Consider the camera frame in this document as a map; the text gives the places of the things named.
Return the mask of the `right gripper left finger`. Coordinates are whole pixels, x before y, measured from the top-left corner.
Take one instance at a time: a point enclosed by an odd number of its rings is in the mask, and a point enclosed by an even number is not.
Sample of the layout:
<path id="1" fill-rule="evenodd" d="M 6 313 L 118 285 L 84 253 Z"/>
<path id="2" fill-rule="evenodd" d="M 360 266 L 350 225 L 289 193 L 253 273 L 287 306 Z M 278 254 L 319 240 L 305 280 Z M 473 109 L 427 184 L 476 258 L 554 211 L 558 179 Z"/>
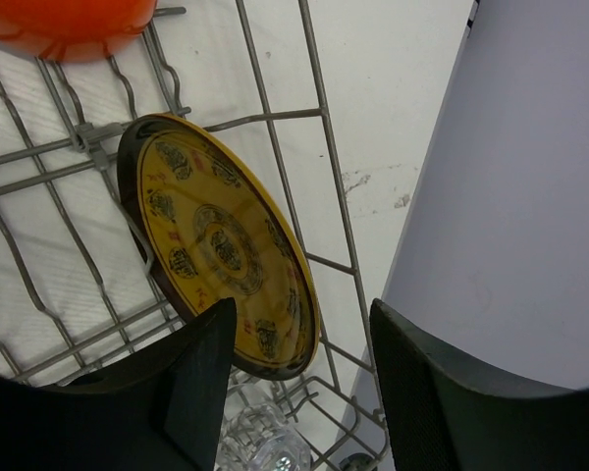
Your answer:
<path id="1" fill-rule="evenodd" d="M 237 309 L 181 329 L 66 386 L 0 377 L 0 470 L 211 470 Z"/>

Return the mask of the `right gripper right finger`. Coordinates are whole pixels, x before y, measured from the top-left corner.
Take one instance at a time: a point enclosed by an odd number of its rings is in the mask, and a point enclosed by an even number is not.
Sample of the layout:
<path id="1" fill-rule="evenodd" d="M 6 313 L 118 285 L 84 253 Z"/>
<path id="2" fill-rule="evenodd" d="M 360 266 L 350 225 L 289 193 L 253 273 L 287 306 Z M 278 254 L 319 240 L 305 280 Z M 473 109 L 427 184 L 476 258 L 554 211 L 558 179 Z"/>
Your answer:
<path id="1" fill-rule="evenodd" d="M 380 299 L 369 326 L 396 469 L 589 470 L 589 387 L 498 368 Z"/>

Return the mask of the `grey wire dish rack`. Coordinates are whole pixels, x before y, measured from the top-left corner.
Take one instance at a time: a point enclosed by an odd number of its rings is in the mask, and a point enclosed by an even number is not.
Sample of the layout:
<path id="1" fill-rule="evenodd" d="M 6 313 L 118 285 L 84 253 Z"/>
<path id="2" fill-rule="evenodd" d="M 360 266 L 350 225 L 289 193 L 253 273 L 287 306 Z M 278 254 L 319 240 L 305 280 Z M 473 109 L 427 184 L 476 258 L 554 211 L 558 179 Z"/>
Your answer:
<path id="1" fill-rule="evenodd" d="M 258 177 L 307 258 L 322 311 L 307 370 L 262 388 L 316 470 L 378 470 L 389 454 L 362 256 L 308 1 L 161 1 L 126 49 L 56 64 L 0 43 L 0 375 L 66 385 L 182 326 L 120 205 L 132 120 L 186 118 Z"/>

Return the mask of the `yellow patterned plate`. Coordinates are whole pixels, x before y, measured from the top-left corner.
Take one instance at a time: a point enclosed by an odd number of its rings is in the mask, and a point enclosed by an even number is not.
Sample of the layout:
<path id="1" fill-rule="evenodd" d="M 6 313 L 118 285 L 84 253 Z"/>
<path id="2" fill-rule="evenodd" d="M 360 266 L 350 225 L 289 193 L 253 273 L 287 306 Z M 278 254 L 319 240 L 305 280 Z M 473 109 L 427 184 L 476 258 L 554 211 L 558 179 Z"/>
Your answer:
<path id="1" fill-rule="evenodd" d="M 307 369 L 321 327 L 308 262 L 240 157 L 187 120 L 145 115 L 121 136 L 117 185 L 149 274 L 183 319 L 232 298 L 237 368 L 268 381 Z"/>

